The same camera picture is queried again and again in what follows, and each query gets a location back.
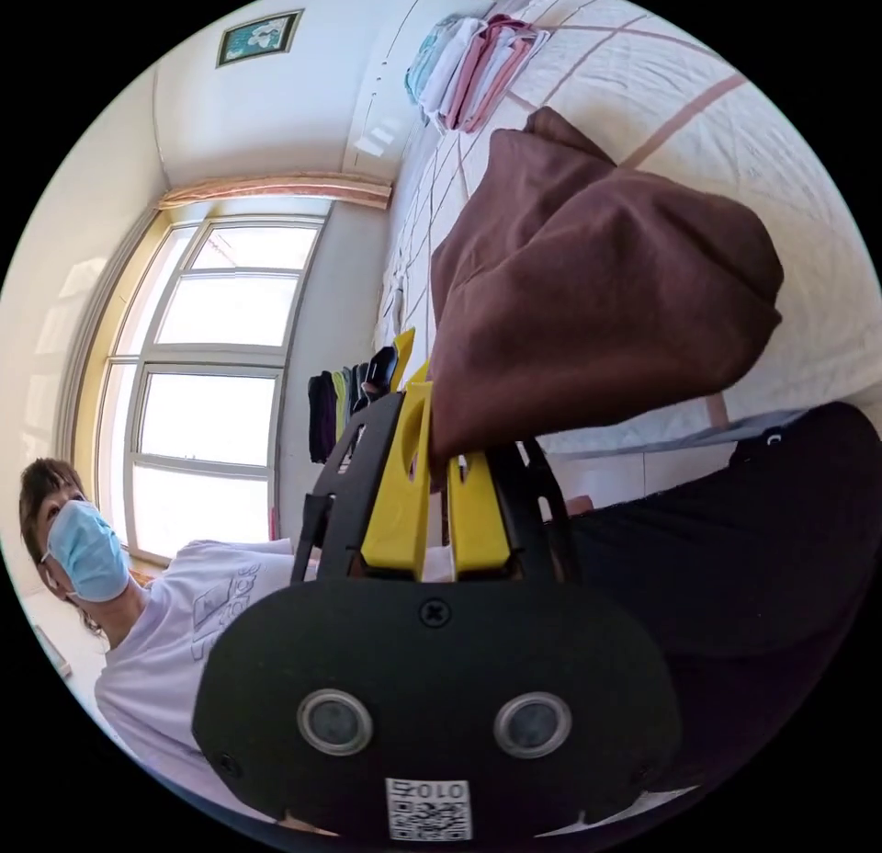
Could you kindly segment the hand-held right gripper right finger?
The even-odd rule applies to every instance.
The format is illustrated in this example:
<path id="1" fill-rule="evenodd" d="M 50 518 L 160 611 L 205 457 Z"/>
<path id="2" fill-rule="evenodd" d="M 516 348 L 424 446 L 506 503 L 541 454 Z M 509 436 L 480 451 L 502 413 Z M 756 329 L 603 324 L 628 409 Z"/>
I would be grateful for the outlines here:
<path id="1" fill-rule="evenodd" d="M 499 574 L 509 563 L 510 542 L 483 452 L 460 455 L 447 466 L 447 527 L 455 580 Z"/>

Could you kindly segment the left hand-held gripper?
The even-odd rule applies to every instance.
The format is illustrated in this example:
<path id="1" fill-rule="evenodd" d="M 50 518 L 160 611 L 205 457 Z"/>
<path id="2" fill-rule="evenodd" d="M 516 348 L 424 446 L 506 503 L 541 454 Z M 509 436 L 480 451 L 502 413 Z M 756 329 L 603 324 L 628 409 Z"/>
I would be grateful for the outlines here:
<path id="1" fill-rule="evenodd" d="M 369 404 L 401 387 L 404 372 L 413 352 L 416 330 L 411 327 L 398 334 L 392 343 L 395 355 L 375 355 L 367 365 L 363 394 Z"/>

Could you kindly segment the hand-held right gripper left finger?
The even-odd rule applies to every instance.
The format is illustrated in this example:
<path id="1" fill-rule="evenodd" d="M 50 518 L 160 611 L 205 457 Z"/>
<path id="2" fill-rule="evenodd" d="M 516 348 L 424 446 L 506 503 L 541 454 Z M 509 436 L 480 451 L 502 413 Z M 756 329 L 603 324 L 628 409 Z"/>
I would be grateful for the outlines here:
<path id="1" fill-rule="evenodd" d="M 432 384 L 424 364 L 397 397 L 398 414 L 361 545 L 372 574 L 423 578 L 431 476 L 428 442 Z"/>

